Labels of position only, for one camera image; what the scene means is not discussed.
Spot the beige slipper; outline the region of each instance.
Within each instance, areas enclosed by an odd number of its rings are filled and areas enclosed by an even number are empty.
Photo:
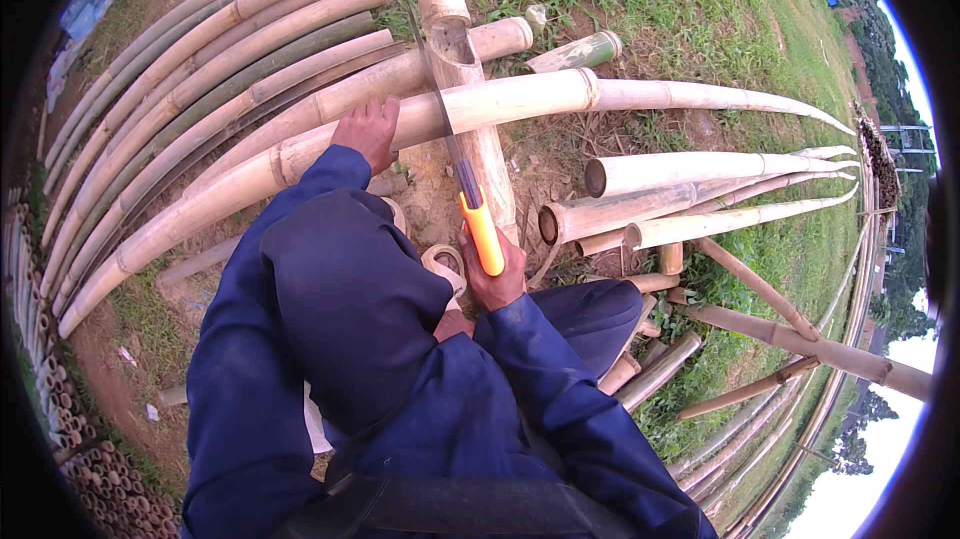
[[[457,263],[457,268],[460,269],[460,274],[457,274],[437,261],[437,256],[441,254],[453,258],[454,262]],[[460,256],[460,252],[450,245],[438,243],[423,252],[423,255],[420,256],[420,261],[423,263],[425,269],[450,282],[450,287],[453,288],[453,297],[451,297],[450,301],[446,304],[446,309],[460,310],[457,298],[467,291],[467,278],[463,276],[463,272],[466,269],[464,268],[464,259]]]
[[[389,197],[380,197],[387,202],[390,209],[393,210],[393,226],[400,230],[400,233],[407,234],[407,217],[403,214],[401,205]]]

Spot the hand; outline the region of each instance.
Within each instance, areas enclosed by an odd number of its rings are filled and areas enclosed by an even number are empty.
[[[464,313],[459,309],[448,309],[439,319],[437,329],[433,331],[433,337],[437,338],[438,343],[450,339],[454,335],[466,333],[471,339],[474,338],[474,328],[476,323],[468,320]]]
[[[457,237],[463,265],[466,267],[466,284],[477,303],[487,312],[500,310],[519,300],[526,282],[523,271],[526,269],[527,252],[510,243],[510,239],[500,229],[496,230],[496,236],[500,240],[500,249],[503,250],[504,267],[503,272],[495,277],[484,272],[470,229],[464,226]]]
[[[330,145],[359,151],[369,164],[370,176],[383,173],[400,156],[399,152],[390,151],[400,115],[401,101],[396,95],[387,97],[382,110],[380,100],[374,97],[365,106],[346,111],[333,131]]]

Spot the black strap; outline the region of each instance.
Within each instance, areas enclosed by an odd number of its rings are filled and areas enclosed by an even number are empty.
[[[294,513],[274,539],[348,539],[361,529],[456,535],[638,533],[570,485],[523,478],[371,478],[350,474]]]

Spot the person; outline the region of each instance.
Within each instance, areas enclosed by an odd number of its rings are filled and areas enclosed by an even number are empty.
[[[499,235],[482,308],[445,311],[388,205],[364,190],[397,159],[400,101],[348,112],[222,272],[187,374],[187,537],[410,533],[715,537],[630,414],[597,389],[630,341],[628,281],[524,292]],[[304,380],[335,448],[311,476]]]

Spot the person's left hand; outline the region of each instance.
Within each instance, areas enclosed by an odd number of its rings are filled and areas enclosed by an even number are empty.
[[[390,151],[400,115],[401,101],[396,95],[387,97],[382,109],[375,97],[366,105],[349,109],[340,118],[330,145],[359,151],[369,164],[370,176],[383,173],[400,156],[399,152]]]
[[[433,331],[433,337],[437,338],[438,343],[443,343],[459,333],[466,333],[468,337],[473,339],[475,327],[476,323],[468,320],[462,311],[448,309],[439,319],[437,329]]]

